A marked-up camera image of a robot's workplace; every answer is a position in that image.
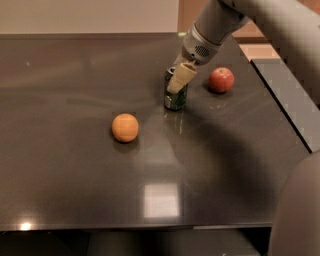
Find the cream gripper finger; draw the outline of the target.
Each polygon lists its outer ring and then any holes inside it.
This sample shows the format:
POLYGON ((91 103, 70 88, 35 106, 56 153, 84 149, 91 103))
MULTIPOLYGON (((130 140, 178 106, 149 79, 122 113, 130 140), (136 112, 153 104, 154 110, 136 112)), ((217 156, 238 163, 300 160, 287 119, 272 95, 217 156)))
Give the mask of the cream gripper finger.
POLYGON ((173 66, 174 66, 174 67, 177 67, 177 66, 179 66, 181 63, 184 63, 184 62, 186 62, 186 61, 187 61, 187 59, 183 56, 183 54, 182 54, 181 52, 179 52, 178 55, 177 55, 177 57, 176 57, 176 59, 175 59, 175 61, 173 62, 173 66))
POLYGON ((197 74, 196 67, 189 62, 180 63, 171 77, 167 91, 173 94, 178 93, 197 74))

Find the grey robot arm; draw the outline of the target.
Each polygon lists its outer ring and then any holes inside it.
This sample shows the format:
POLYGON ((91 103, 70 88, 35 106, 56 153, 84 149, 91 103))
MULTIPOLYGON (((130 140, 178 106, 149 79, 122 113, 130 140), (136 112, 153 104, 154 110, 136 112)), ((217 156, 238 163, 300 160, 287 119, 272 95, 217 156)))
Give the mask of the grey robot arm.
POLYGON ((320 256, 320 17, 315 0, 208 0, 183 38, 165 106, 234 35, 310 152, 288 178, 268 256, 320 256))

